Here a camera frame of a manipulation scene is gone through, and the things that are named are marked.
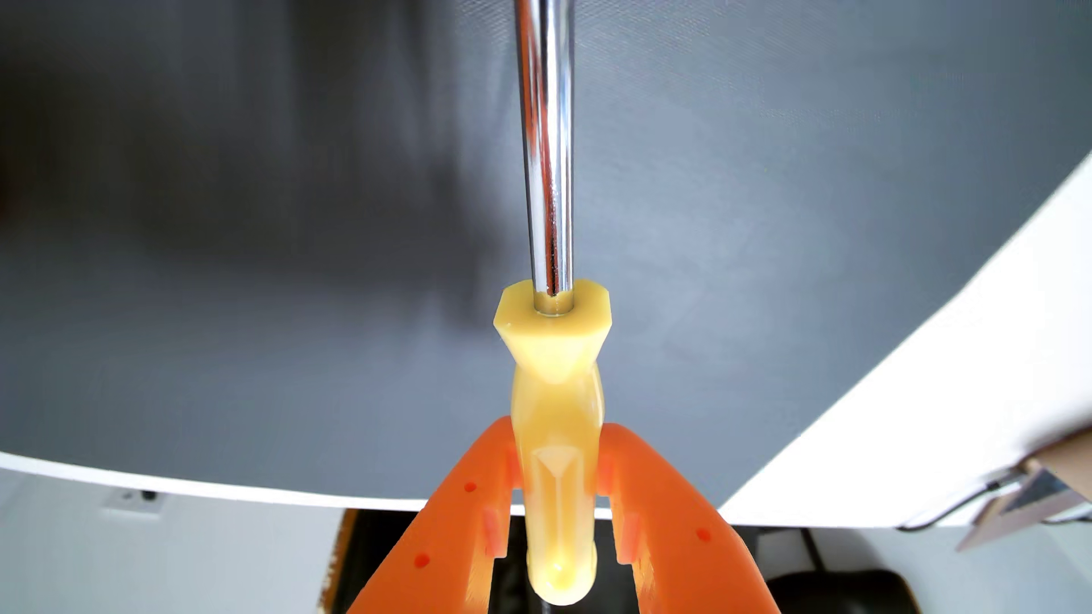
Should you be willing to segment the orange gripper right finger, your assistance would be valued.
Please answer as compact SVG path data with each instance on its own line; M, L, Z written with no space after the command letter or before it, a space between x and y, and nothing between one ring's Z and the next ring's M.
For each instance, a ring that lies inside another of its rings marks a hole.
M689 481L619 424L602 427L598 493L640 613L779 613L746 543Z

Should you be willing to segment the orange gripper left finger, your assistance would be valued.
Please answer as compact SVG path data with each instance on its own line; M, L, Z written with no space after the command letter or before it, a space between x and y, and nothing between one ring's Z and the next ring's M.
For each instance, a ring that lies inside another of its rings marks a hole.
M348 612L487 613L520 484L511 420L501 417L434 491Z

